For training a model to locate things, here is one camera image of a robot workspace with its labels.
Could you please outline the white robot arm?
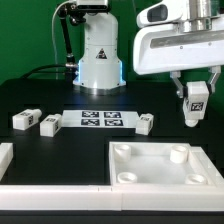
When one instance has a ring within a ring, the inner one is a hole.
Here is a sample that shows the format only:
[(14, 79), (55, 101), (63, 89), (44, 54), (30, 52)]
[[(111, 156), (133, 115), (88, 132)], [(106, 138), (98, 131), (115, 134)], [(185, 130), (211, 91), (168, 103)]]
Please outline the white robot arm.
[[(70, 0), (71, 20), (85, 25), (84, 55), (77, 84), (93, 92), (125, 84), (117, 57), (118, 21), (109, 0)], [(224, 14), (219, 0), (161, 0), (136, 17), (133, 70), (139, 75), (168, 72), (179, 96), (189, 89), (179, 81), (183, 70), (210, 67), (218, 75), (224, 65)]]

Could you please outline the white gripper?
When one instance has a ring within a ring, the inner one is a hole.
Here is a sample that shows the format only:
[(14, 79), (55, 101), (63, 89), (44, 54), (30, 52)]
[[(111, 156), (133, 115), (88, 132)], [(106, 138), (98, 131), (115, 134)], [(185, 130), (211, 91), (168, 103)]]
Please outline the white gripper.
[(161, 0), (136, 18), (133, 69), (139, 75), (170, 72), (177, 96), (184, 97), (181, 72), (210, 67), (215, 92), (224, 65), (224, 14), (219, 0)]

